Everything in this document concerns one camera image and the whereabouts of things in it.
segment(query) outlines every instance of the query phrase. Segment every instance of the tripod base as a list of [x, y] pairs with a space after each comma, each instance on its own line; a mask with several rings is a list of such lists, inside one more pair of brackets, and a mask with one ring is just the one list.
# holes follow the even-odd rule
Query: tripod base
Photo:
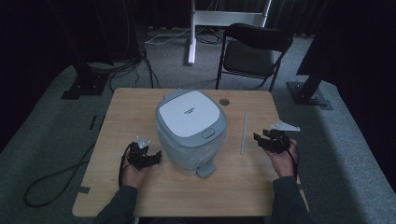
[[77, 76], [70, 90], [65, 91], [61, 99], [77, 100], [80, 95], [102, 95], [109, 75], [110, 74], [96, 75], [95, 80], [89, 85], [81, 85]]
[[332, 105], [330, 101], [325, 100], [320, 90], [317, 89], [315, 93], [309, 98], [302, 98], [300, 95], [300, 90], [303, 87], [303, 82], [287, 82], [293, 101], [297, 105], [319, 105], [322, 110], [332, 110]]

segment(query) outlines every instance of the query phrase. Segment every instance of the gray floor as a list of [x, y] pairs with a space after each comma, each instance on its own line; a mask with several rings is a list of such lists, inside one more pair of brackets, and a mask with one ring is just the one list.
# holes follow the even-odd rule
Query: gray floor
[[[150, 35], [171, 31], [151, 32]], [[299, 141], [300, 177], [305, 187], [310, 214], [316, 223], [396, 223], [396, 197], [379, 169], [355, 121], [337, 89], [326, 82], [319, 89], [333, 110], [318, 106], [295, 105], [287, 81], [295, 76], [312, 39], [295, 37], [282, 63], [273, 90], [280, 118], [301, 127], [288, 133]], [[214, 89], [220, 45], [198, 42], [195, 65], [188, 66], [188, 39], [175, 39], [162, 45], [146, 45], [152, 69], [162, 88]], [[81, 96], [61, 100], [74, 81], [73, 67], [62, 72], [49, 86], [30, 117], [0, 155], [0, 223], [90, 223], [91, 218], [74, 217], [72, 207], [86, 166], [82, 166], [65, 193], [42, 208], [23, 203], [28, 185], [43, 175], [78, 162], [95, 142], [101, 120], [111, 100], [106, 87], [102, 96]], [[113, 80], [113, 87], [149, 88], [149, 70], [141, 63], [136, 72]], [[224, 77], [224, 90], [268, 90], [269, 81], [258, 88], [259, 80]], [[32, 202], [56, 195], [72, 172], [41, 183], [29, 195]]]

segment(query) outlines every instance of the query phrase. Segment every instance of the black chair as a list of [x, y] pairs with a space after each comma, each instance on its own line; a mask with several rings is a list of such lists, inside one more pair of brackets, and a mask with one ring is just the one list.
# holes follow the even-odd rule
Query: black chair
[[[226, 48], [226, 42], [232, 38]], [[274, 76], [269, 91], [274, 87], [280, 62], [293, 42], [292, 35], [275, 29], [266, 29], [244, 23], [228, 26], [223, 34], [216, 90], [221, 74], [263, 79]], [[274, 51], [278, 51], [275, 60]]]

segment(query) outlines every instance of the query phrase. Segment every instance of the hand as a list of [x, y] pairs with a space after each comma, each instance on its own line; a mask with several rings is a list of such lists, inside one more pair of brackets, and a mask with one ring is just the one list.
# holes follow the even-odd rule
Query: hand
[[[297, 141], [294, 139], [290, 139], [290, 141], [291, 141], [291, 143], [290, 143], [289, 151], [290, 151], [290, 154], [293, 156], [293, 158], [296, 160], [297, 159], [297, 157], [296, 157]], [[292, 161], [289, 153], [286, 150], [280, 154], [271, 152], [267, 149], [264, 149], [264, 151], [270, 157], [270, 159], [273, 163], [274, 169], [279, 177], [294, 175], [293, 161]]]
[[147, 173], [151, 169], [151, 166], [149, 166], [138, 171], [132, 164], [128, 162], [127, 157], [125, 157], [123, 167], [124, 169], [122, 171], [121, 179], [122, 185], [131, 186], [136, 189], [140, 189]]

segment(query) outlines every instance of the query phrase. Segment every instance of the chair seat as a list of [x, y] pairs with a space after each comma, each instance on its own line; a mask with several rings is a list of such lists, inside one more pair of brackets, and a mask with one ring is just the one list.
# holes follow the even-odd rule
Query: chair seat
[[231, 41], [224, 55], [224, 68], [231, 72], [269, 77], [274, 73], [271, 50], [254, 49], [239, 41]]

